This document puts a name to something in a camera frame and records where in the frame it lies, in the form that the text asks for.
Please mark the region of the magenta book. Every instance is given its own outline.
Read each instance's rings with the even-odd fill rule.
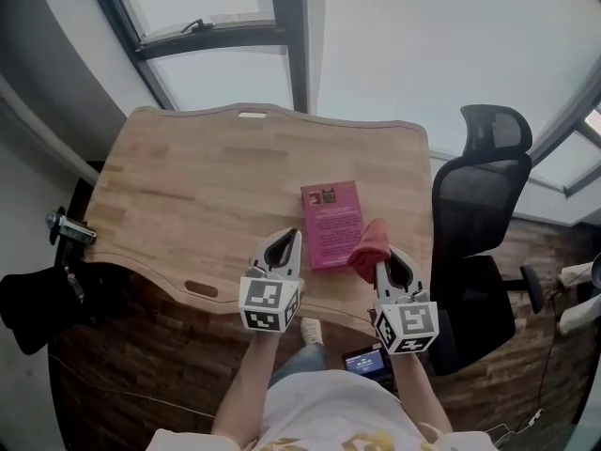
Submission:
[[[310,185],[300,190],[311,269],[346,265],[363,232],[355,182]]]

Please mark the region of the wooden desk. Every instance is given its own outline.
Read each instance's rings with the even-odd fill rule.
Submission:
[[[251,111],[264,118],[239,117]],[[301,186],[356,180],[367,224],[430,275],[427,136],[407,122],[348,122],[275,105],[203,112],[134,111],[116,139],[85,219],[86,258],[138,272],[176,301],[238,312],[239,279],[256,245],[285,227],[304,233]],[[300,314],[373,334],[376,297],[354,272],[311,272],[303,245]]]

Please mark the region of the wooden floor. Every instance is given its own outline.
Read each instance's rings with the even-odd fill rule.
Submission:
[[[519,278],[519,266],[532,264],[549,296],[558,290],[556,276],[562,267],[591,260],[591,239],[587,228],[515,220],[503,245],[491,254],[505,278]],[[130,302],[120,319],[108,319],[95,329],[78,326],[49,347],[88,381],[50,358],[56,414],[68,449],[145,449],[157,428],[207,432],[210,418],[99,388],[214,414],[249,342],[238,316],[215,317],[183,307],[140,277],[131,279],[128,294]],[[557,302],[561,312],[575,303],[575,296],[563,295]],[[550,305],[535,316],[526,294],[513,293],[512,304],[516,335],[485,359],[448,377],[434,376],[426,363],[455,430],[486,430],[500,423],[515,428],[538,409],[538,386],[555,319]],[[282,340],[279,364],[301,346],[298,325],[293,322]],[[332,367],[341,367],[343,352],[371,342],[332,325],[324,326],[324,337]],[[543,416],[505,449],[563,448],[585,390],[594,340],[593,328],[557,338],[543,387]]]

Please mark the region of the forearm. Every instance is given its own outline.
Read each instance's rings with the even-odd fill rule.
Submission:
[[[438,436],[432,429],[421,423],[426,423],[443,433],[452,432],[449,418],[434,394],[424,367],[417,356],[415,354],[399,354],[391,356],[391,361],[403,409],[425,438],[433,443]]]
[[[256,439],[279,341],[277,333],[254,335],[217,411],[211,434],[230,438],[241,448]]]

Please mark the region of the white cube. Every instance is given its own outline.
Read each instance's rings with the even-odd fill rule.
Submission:
[[[300,281],[242,277],[239,310],[246,329],[283,333],[301,303]]]
[[[436,303],[376,304],[376,331],[389,354],[422,352],[439,335]]]

